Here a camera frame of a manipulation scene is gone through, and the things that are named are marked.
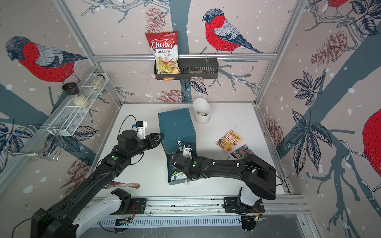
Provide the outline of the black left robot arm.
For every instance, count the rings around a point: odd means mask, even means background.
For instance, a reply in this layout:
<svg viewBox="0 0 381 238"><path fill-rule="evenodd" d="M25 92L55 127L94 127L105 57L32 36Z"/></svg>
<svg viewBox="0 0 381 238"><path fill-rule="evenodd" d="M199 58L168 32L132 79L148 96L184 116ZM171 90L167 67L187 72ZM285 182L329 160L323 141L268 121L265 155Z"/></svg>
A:
<svg viewBox="0 0 381 238"><path fill-rule="evenodd" d="M119 176L131 164L131 158L156 148L164 134L151 133L140 139L134 130L117 136L114 146L94 172L74 191L50 209L39 209L31 219L32 238L75 238L78 225L74 220L103 187Z"/></svg>

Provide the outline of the yellow striped seed bag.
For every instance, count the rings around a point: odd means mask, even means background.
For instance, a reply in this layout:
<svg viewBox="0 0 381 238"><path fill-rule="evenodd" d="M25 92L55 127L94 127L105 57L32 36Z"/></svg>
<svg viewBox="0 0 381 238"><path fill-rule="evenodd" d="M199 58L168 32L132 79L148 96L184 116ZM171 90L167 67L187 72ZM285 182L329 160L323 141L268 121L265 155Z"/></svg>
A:
<svg viewBox="0 0 381 238"><path fill-rule="evenodd" d="M234 130L229 130L215 144L224 152L230 153L243 140L244 138L240 136L237 132L235 132Z"/></svg>

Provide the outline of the teal drawer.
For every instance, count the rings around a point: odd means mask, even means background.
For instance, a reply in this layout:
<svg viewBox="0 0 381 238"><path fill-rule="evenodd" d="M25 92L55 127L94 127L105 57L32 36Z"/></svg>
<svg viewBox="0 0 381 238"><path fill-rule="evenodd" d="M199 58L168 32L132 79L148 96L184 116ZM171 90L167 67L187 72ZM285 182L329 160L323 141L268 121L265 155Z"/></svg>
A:
<svg viewBox="0 0 381 238"><path fill-rule="evenodd" d="M174 154L175 152L166 155L167 164L168 164L168 184L176 185L180 183L190 182L190 179L188 179L183 172L181 172L180 170L178 170L172 165L171 160Z"/></svg>

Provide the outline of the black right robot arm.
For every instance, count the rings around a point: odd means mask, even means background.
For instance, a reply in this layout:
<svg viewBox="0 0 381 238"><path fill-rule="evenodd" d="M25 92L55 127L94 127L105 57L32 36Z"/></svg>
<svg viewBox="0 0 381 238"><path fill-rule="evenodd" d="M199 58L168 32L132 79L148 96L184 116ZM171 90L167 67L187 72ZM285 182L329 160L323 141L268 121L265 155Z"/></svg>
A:
<svg viewBox="0 0 381 238"><path fill-rule="evenodd" d="M167 162L169 167L183 173L190 181L224 178L244 183L238 195L224 197L222 207L226 213L262 213L262 200L276 199L276 169L255 154L248 154L238 160L214 160L202 156L188 158L173 153L167 156Z"/></svg>

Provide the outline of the pink seed bag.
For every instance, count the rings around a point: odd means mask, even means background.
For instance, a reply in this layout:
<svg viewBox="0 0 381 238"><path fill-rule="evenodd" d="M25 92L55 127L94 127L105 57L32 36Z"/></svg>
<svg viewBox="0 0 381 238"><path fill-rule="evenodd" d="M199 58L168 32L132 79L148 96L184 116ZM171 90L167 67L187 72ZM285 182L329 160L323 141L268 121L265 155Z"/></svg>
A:
<svg viewBox="0 0 381 238"><path fill-rule="evenodd" d="M235 151L226 156L227 160L240 160L245 159L248 154L254 154L254 152L246 145L239 147Z"/></svg>

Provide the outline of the teal drawer cabinet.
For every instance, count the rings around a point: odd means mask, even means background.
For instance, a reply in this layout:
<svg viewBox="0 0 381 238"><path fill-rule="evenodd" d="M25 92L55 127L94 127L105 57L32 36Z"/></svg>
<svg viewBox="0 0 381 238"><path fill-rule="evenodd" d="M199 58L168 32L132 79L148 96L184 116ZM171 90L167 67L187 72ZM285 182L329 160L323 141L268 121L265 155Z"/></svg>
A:
<svg viewBox="0 0 381 238"><path fill-rule="evenodd" d="M166 154L178 151L179 141L196 148L196 132L188 108L159 113L158 120L160 133L164 134L161 144Z"/></svg>

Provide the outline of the green seed bag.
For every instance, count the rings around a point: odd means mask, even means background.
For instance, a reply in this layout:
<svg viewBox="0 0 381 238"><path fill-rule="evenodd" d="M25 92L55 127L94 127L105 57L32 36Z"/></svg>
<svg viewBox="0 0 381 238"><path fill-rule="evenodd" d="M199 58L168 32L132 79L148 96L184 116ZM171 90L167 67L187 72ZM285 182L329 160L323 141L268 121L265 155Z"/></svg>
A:
<svg viewBox="0 0 381 238"><path fill-rule="evenodd" d="M171 174L171 181L186 179L186 175L183 172L174 171Z"/></svg>

